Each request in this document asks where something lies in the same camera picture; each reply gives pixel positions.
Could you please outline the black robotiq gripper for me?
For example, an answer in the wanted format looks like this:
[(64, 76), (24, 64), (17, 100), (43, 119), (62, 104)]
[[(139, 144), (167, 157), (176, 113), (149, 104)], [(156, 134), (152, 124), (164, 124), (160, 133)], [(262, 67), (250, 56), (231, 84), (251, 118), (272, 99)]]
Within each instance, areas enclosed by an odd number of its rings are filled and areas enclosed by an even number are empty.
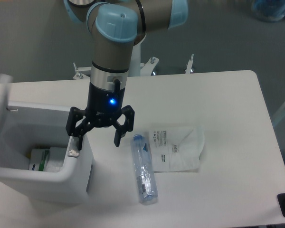
[[(121, 82), (113, 82), (112, 90), (105, 90), (90, 83), (86, 109), (70, 108), (66, 132), (69, 136), (78, 138), (76, 146), (79, 151), (82, 150), (83, 136), (94, 127), (113, 125), (116, 129), (114, 135), (116, 147), (119, 147), (121, 138), (127, 132), (133, 131), (135, 111), (130, 105), (122, 108), (124, 92)], [(118, 119), (122, 115), (125, 116), (125, 121), (120, 125)]]

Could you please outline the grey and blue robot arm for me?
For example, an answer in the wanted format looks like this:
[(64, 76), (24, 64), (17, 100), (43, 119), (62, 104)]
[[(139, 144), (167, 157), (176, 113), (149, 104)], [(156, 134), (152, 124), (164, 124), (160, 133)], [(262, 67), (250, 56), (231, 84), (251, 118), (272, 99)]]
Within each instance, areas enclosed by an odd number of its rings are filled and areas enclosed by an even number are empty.
[(114, 144), (134, 126), (133, 108), (123, 106), (133, 47), (149, 32), (186, 22), (186, 0), (66, 0), (70, 18), (87, 25), (94, 40), (87, 106), (72, 107), (67, 134), (81, 150), (84, 135), (94, 128), (115, 128)]

